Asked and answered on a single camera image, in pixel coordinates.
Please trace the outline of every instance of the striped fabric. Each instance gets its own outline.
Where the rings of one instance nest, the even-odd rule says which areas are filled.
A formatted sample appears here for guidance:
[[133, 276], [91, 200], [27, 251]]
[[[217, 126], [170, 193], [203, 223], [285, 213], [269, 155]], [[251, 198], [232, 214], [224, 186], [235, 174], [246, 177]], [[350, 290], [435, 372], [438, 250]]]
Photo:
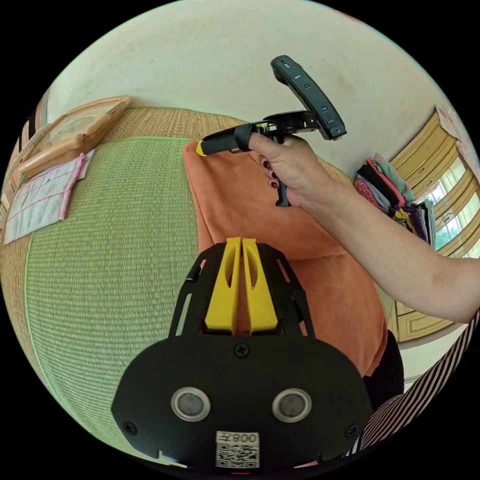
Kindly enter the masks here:
[[479, 323], [480, 309], [450, 350], [425, 372], [403, 395], [391, 398], [370, 418], [353, 447], [343, 456], [353, 455], [400, 431], [418, 417], [442, 390], [457, 368]]

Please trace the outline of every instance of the hand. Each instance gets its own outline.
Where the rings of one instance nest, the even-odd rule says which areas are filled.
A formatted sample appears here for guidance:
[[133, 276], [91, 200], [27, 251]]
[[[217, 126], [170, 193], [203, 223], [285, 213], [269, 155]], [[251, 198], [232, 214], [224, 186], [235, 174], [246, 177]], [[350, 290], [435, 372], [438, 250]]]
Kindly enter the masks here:
[[325, 184], [334, 182], [319, 162], [317, 155], [303, 138], [289, 135], [279, 144], [258, 133], [250, 134], [250, 156], [262, 167], [268, 184], [287, 187], [288, 201], [309, 210], [316, 195]]

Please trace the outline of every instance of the wall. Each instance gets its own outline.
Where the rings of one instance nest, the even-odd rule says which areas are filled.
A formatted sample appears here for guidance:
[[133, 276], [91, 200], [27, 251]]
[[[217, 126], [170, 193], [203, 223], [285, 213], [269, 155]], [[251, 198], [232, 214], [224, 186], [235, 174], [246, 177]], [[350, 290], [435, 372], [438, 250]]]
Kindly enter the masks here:
[[424, 374], [440, 360], [466, 328], [467, 325], [461, 325], [454, 331], [434, 341], [413, 348], [401, 349], [405, 386], [410, 387], [415, 378]]
[[449, 104], [404, 51], [367, 25], [306, 0], [182, 0], [111, 31], [54, 81], [48, 121], [83, 103], [131, 95], [132, 106], [180, 107], [246, 121], [300, 110], [272, 74], [290, 55], [337, 108], [348, 134], [306, 134], [316, 153], [352, 175], [375, 152], [403, 148]]

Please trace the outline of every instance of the yellow tip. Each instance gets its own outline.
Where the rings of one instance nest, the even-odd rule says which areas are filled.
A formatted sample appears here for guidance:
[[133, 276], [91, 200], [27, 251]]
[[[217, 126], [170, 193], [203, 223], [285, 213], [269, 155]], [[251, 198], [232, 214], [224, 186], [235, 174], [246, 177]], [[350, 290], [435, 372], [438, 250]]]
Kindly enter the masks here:
[[202, 141], [201, 140], [198, 142], [198, 145], [196, 146], [196, 153], [198, 155], [200, 155], [201, 157], [206, 157], [206, 155], [204, 154], [204, 151], [202, 150]]

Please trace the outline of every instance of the white cloth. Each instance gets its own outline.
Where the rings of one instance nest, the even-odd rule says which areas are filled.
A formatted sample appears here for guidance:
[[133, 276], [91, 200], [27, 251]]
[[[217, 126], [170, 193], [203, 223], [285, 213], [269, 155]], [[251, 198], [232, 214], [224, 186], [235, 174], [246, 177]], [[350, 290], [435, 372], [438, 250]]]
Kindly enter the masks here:
[[17, 190], [6, 219], [5, 245], [66, 218], [72, 188], [86, 160], [82, 153], [36, 175]]
[[88, 153], [85, 154], [85, 163], [83, 164], [83, 167], [80, 170], [80, 175], [78, 176], [79, 180], [83, 180], [85, 176], [87, 175], [87, 171], [89, 169], [92, 157], [94, 156], [95, 149], [90, 150]]

